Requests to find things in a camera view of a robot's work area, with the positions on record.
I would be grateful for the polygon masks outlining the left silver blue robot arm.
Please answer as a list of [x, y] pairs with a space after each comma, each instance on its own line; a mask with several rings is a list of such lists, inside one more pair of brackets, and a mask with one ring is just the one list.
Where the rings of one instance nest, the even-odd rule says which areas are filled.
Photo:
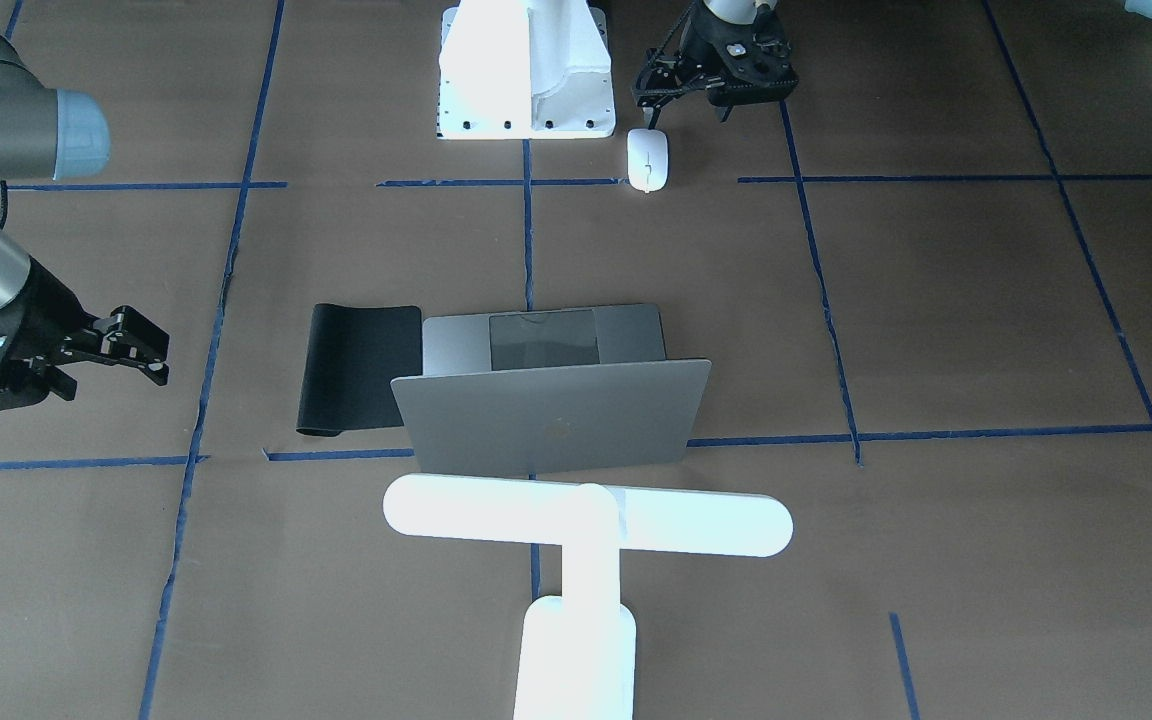
[[799, 85], [776, 1], [691, 1], [634, 81], [646, 129], [664, 106], [705, 94], [727, 120], [740, 106], [781, 103]]

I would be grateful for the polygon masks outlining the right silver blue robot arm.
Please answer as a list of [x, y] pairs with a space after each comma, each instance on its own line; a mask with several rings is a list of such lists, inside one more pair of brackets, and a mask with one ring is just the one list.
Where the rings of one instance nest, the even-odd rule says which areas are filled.
[[[108, 118], [90, 94], [46, 86], [0, 31], [0, 187], [96, 176], [109, 161]], [[88, 313], [76, 293], [5, 232], [0, 218], [0, 414], [76, 397], [65, 365], [128, 366], [168, 382], [169, 334], [132, 306]]]

